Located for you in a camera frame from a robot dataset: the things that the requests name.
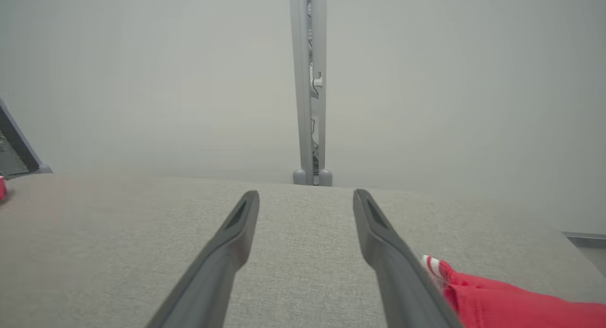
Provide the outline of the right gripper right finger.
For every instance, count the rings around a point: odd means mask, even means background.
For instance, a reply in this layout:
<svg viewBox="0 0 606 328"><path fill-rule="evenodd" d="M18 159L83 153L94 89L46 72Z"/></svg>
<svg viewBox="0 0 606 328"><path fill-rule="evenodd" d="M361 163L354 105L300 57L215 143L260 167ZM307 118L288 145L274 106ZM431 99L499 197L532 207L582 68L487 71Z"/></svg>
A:
<svg viewBox="0 0 606 328"><path fill-rule="evenodd" d="M353 193L361 253L374 270L389 328L462 328L457 314L370 192Z"/></svg>

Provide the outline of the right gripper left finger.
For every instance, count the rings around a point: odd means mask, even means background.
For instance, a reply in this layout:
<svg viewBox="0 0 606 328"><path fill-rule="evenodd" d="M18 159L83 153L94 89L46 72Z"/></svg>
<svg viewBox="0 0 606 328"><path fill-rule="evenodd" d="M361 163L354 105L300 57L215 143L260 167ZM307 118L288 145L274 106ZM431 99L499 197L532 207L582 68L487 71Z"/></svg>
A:
<svg viewBox="0 0 606 328"><path fill-rule="evenodd" d="M148 328L223 327L236 273L249 259L259 193L245 192L160 305Z"/></svg>

